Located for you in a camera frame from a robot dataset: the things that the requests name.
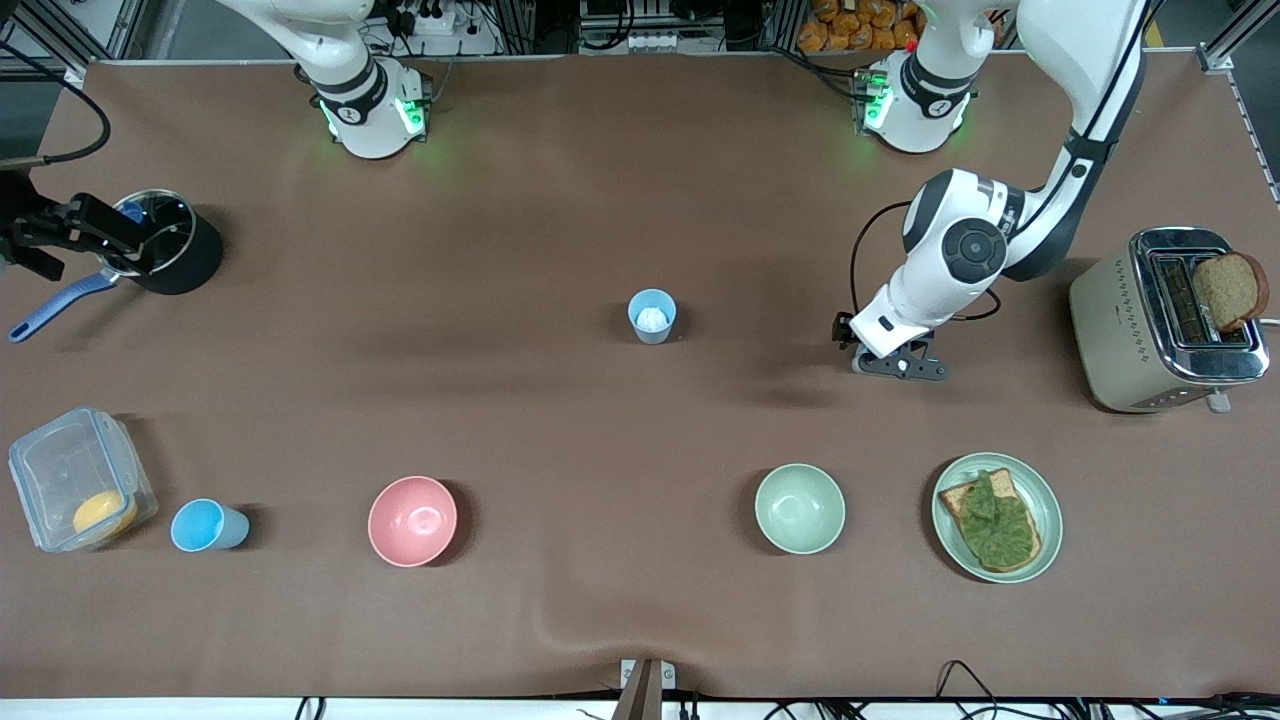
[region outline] brown table cover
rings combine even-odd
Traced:
[[[161,503],[106,550],[47,555],[0,486],[4,696],[564,693],[649,655],[681,687],[755,697],[929,694],[952,657],[1006,696],[1280,676],[1280,384],[1226,416],[1101,413],[1065,305],[1151,225],[1280,268],[1231,88],[1189,54],[1151,55],[1066,265],[938,332],[943,384],[854,375],[827,341],[850,243],[948,167],[1043,182],[1069,108],[1027,58],[992,58],[925,156],[852,135],[781,59],[460,64],[430,141],[378,163],[326,141],[285,65],[99,65],[86,88],[111,142],[40,188],[178,191],[228,252],[195,293],[127,284],[0,347],[0,442],[92,405],[128,425]],[[64,96],[45,150],[95,133]],[[868,296],[902,259],[899,222],[865,242]],[[95,266],[72,260],[68,279]],[[623,311],[649,286],[680,302],[660,347]],[[10,269],[3,327],[56,287]],[[1024,585],[964,575],[928,520],[938,471],[980,450],[1061,501],[1062,552]],[[847,500],[817,556],[772,551],[751,515],[791,461]],[[365,523],[410,474],[445,480],[463,523],[440,562],[399,570]],[[248,506],[246,548],[170,544],[202,496]]]

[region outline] small blue cup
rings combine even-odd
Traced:
[[[248,518],[243,512],[209,498],[183,505],[169,527],[169,538],[183,552],[228,550],[247,536]]]
[[[660,331],[641,331],[637,322],[640,320],[640,311],[646,307],[657,307],[658,310],[662,310],[662,314],[667,316],[667,327]],[[660,342],[666,342],[667,336],[671,334],[671,325],[676,322],[676,301],[660,290],[641,290],[635,293],[631,302],[627,305],[627,316],[631,318],[631,328],[636,332],[636,337],[640,338],[640,342],[645,345],[658,345]]]

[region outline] white contents in cup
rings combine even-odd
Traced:
[[[636,328],[646,333],[658,333],[667,328],[671,320],[667,314],[657,307],[645,307],[636,315]]]

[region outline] toast slice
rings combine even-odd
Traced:
[[[960,527],[960,518],[964,516],[965,505],[968,505],[969,502],[968,501],[969,488],[972,488],[977,482],[978,480],[973,480],[963,486],[956,486],[951,489],[943,491],[941,495],[942,505],[945,505],[947,512],[950,512],[951,516],[955,518],[956,527]],[[992,492],[995,492],[996,497],[1016,497],[1019,502],[1021,501],[1021,497],[1019,497],[1018,495],[1018,487],[1014,486],[1014,477],[1009,473],[1009,468],[1001,468],[991,473],[991,489]],[[1020,570],[1030,565],[1033,560],[1039,557],[1042,547],[1039,538],[1039,528],[1036,527],[1036,519],[1032,518],[1030,510],[1027,510],[1027,521],[1032,527],[1030,557],[1028,557],[1023,562],[1019,562],[1018,565],[1010,565],[1007,568],[988,568],[987,565],[983,565],[983,568],[987,568],[992,573],[1012,573],[1014,570]]]
[[[1196,299],[1213,315],[1213,325],[1224,333],[1262,315],[1271,295],[1262,265],[1243,252],[1202,261],[1192,275],[1192,287]]]

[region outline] clear plastic food container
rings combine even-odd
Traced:
[[[128,430],[106,413],[77,407],[9,448],[31,538],[46,552],[96,547],[155,515]]]

